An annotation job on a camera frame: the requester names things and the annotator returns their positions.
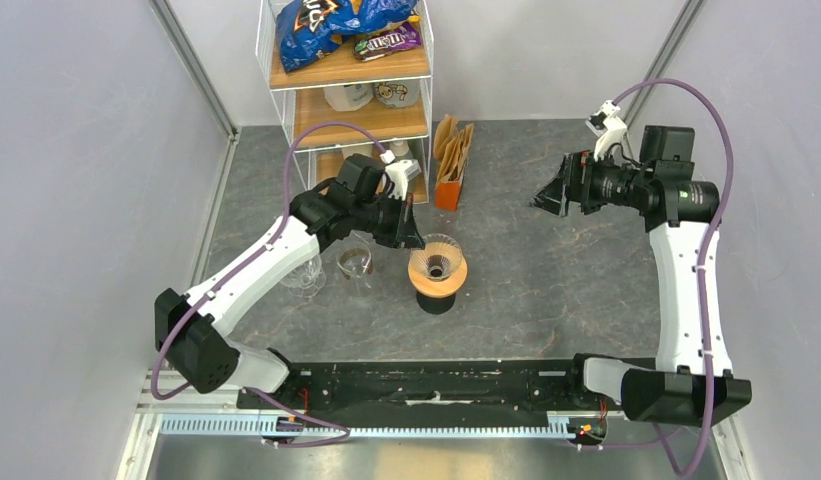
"blue chip bag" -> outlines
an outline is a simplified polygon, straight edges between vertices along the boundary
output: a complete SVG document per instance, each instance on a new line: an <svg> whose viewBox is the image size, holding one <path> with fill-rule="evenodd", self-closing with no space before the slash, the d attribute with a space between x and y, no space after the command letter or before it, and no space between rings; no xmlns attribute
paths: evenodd
<svg viewBox="0 0 821 480"><path fill-rule="evenodd" d="M352 35L403 22L418 0L293 0L277 18L283 69L306 67L334 52Z"/></svg>

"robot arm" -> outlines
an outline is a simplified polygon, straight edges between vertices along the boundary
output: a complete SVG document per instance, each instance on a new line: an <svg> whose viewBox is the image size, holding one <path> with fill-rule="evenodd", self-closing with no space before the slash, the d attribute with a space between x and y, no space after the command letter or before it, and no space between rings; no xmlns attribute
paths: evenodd
<svg viewBox="0 0 821 480"><path fill-rule="evenodd" d="M289 374L286 360L277 352L250 348L227 337L245 312L284 276L353 230L371 233L376 243L390 248L423 247L413 217L413 195L407 193L409 181L419 173L418 164L409 160L384 168L362 155L347 159L336 178L293 199L286 228L273 244L268 241L281 219L205 282L184 295L172 289L160 294L154 305L157 349L190 307L206 296L209 301L177 336L166 359L201 393L224 383L268 393L277 390ZM376 193L381 185L385 190ZM219 279L234 270L230 280L214 290Z"/></svg>
<svg viewBox="0 0 821 480"><path fill-rule="evenodd" d="M701 425L705 352L696 277L697 270L704 268L713 345L707 353L713 356L716 377L713 418L719 422L751 401L751 384L733 378L722 338L715 272L718 231L705 264L696 265L702 237L719 205L719 191L713 183L692 180L694 132L689 128L647 126L640 153L642 167L616 165L609 146L621 139L624 133L619 132L627 127L607 106L588 120L588 124L595 121L607 127L596 151L566 155L557 176L534 205L559 216L568 214L572 201L580 204L585 215L607 204L640 212L657 263L660 344L656 370L579 354L570 378L576 388L620 403L631 420Z"/></svg>

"gray speckled floor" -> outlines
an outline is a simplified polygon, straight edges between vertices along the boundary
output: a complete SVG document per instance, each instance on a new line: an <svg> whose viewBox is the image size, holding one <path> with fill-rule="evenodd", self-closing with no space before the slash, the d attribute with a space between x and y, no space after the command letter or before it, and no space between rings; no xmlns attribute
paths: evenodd
<svg viewBox="0 0 821 480"><path fill-rule="evenodd" d="M416 208L420 231L451 235L469 262L469 278L450 312L423 312L407 279L409 253L376 245L373 288L349 295L334 246L323 256L327 285L318 295L301 299L277 286L233 338L277 348L292 361L654 355L657 275L636 212L606 207L561 219L526 206L565 152L590 148L592 133L581 120L475 127L458 211ZM233 260L279 215L285 151L280 128L244 129L208 273ZM300 187L297 176L293 180Z"/></svg>

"white bracket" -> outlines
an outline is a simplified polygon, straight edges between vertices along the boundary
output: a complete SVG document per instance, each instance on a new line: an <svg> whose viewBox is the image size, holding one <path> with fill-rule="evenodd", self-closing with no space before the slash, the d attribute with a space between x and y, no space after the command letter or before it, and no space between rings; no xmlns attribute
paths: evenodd
<svg viewBox="0 0 821 480"><path fill-rule="evenodd" d="M390 198L397 198L399 200L407 198L407 193L410 189L410 180L418 177L421 173L422 169L416 160L399 160L387 165L386 174L389 176L389 179L392 180L392 183L395 184L392 193L389 195Z"/></svg>
<svg viewBox="0 0 821 480"><path fill-rule="evenodd" d="M590 119L586 121L590 130L599 137L598 140L596 140L595 149L593 150L593 157L595 157L596 160L604 159L604 157L610 153L610 147L613 144L621 143L622 139L628 133L628 125L619 118L620 111L621 109L619 107L608 100L602 104L596 113L591 115L591 117L603 115L604 120L602 120L602 126L604 128L596 128L596 126L590 122Z"/></svg>

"purple cable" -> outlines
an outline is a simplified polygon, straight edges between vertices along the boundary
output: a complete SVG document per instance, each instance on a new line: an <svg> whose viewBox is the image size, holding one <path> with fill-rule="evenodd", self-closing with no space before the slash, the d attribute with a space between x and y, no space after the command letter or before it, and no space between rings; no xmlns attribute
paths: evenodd
<svg viewBox="0 0 821 480"><path fill-rule="evenodd" d="M318 418L311 417L310 415L296 412L295 410L287 407L286 405L278 402L275 400L271 395L263 392L262 390L248 387L248 390L255 393L261 399L271 403L275 408L283 410L284 412L302 420L306 420L310 423L315 423L317 425L321 425L327 428L333 428L334 430L342 430L343 434L338 437L331 437L331 438L324 438L322 440L313 440L312 442L305 442L305 443L278 443L277 446L279 448L307 448L307 447L320 447L324 445L331 445L334 443L341 442L348 438L351 435L351 430L347 427L343 427L342 425L337 425L335 423L331 423L325 420L319 420Z"/></svg>
<svg viewBox="0 0 821 480"><path fill-rule="evenodd" d="M301 135L299 135L292 142L292 144L289 146L289 150L287 150L287 152L286 152L286 158L284 159L284 165L283 165L283 215L281 216L281 221L280 221L280 225L278 226L278 229L275 231L274 234L272 234L271 238L269 238L269 240L266 242L266 244L274 243L275 240L277 240L280 237L280 235L283 233L284 229L286 228L286 224L289 223L289 202L290 202L290 197L291 197L290 190L289 190L289 170L290 170L290 165L292 164L292 159L293 159L294 154L295 154L295 149L298 148L298 145L301 143L301 141L307 135L309 135L309 134L313 133L314 131L319 130L321 128L334 127L334 126L348 127L352 130L357 130L358 132L360 132L363 135L365 135L366 137L368 137L369 140L371 140L375 144L375 146L378 148L378 150L380 150L381 152L386 152L386 148L384 148L384 146L378 141L378 139L376 139L371 133L367 132L362 127L354 125L353 123L349 123L349 122L324 122L324 123L319 123L317 125L313 125L312 127L310 127L307 130L303 131L301 133ZM242 263L236 265L227 274L222 276L210 288L210 291L213 292L213 293L216 293L219 290L221 290L221 288L224 287L224 285L228 281L230 281L231 278L235 277L236 274L238 274L239 272L244 270L254 260L259 258L260 255L262 255L263 252L265 252L265 251L266 251L266 249L260 248L257 251L255 251L254 253L252 253L245 260L243 260ZM195 305L192 305L189 308L189 310L187 310L186 313L183 314L183 316L180 318L180 320L178 320L178 322L175 324L175 326L169 332L169 335L166 337L166 340L163 342L163 345L160 347L160 352L157 355L157 361L154 363L154 368L151 371L151 395L153 395L154 398L156 398L157 400L168 400L170 398L173 398L174 396L176 396L180 392L186 390L187 387L189 387L188 383L184 383L183 385L175 388L174 390L171 390L170 392L161 393L160 390L159 390L159 385L158 385L159 379L160 379L160 370L163 368L163 360L165 360L166 353L168 353L169 348L171 348L172 343L174 343L174 339L177 338L178 334L180 334L180 331L183 330L183 327L184 327L184 325L186 325L186 322L189 321L189 319L192 318L192 316L195 315L195 313L197 313L198 310L202 306L204 306L204 304L207 303L207 301L209 299L210 298L206 294L202 295L201 298L199 298L198 301L195 302ZM271 396L269 396L268 394L266 394L264 392L261 392L257 389L254 389L254 388L252 388L251 390L254 391L255 393L257 393L257 395L259 395L259 396L263 397L264 399L268 400L273 405L278 406L282 410L285 410L287 412L289 412L289 411L294 412L294 410L288 409L288 407L284 407L282 404L280 404L279 402L277 402L276 400L271 398ZM298 414L298 413L295 413L295 415L300 416L301 418L306 417L305 415L301 415L301 414ZM306 418L308 419L308 421L313 422L313 423L318 423L320 425L325 425L325 426L328 425L327 422L321 422L320 420L316 420L312 417L306 417ZM333 424L330 424L330 425L331 425L330 428L337 428L339 430L348 431L348 429L346 429L344 427L335 426ZM339 441L339 440L344 440L347 437L348 437L348 434L346 434L342 437L336 437L336 439L327 439L327 440ZM301 444L301 446L316 446L315 445L316 442L309 442L309 443L311 443L313 445Z"/></svg>
<svg viewBox="0 0 821 480"><path fill-rule="evenodd" d="M719 228L720 222L722 222L722 214L725 212L725 208L728 206L728 199L731 196L731 186L734 183L734 149L731 147L731 139L728 136L728 129L725 128L725 122L722 121L722 117L719 115L719 112L716 111L716 107L713 106L704 94L696 90L691 85L680 80L675 80L672 78L655 78L652 80L646 80L619 94L615 99L613 99L613 103L615 105L619 105L619 102L633 92L657 84L675 85L676 87L683 88L699 99L705 108L707 108L707 111L710 112L713 120L716 122L716 126L719 129L719 135L722 137L722 144L725 147L726 168L725 185L722 188L722 200L716 208L716 213L714 213L713 219L710 221L710 224L704 233L701 246L699 247L699 255L696 260L697 265L704 265L705 260L707 259L707 249L710 246L710 241L713 239L713 234L716 233L716 229ZM704 337L702 350L705 352L710 352L713 347L713 342L711 342L710 339L710 313L707 310L707 284L705 282L704 269L697 269L696 280L699 287L699 310L701 311L702 336ZM678 467L675 454L672 453L672 449L669 446L669 442L666 440L663 430L660 429L659 425L654 425L654 429L657 432L658 437L660 437L663 448L666 450L666 455L669 457L669 462L672 464L672 469L680 477L688 477L698 468L702 457L704 457L704 452L707 449L708 440L710 439L710 428L713 426L713 357L711 355L703 355L703 357L705 370L704 414L702 415L701 432L699 432L699 440L696 444L696 450L693 454L693 458L690 460L690 463L686 468L681 470Z"/></svg>

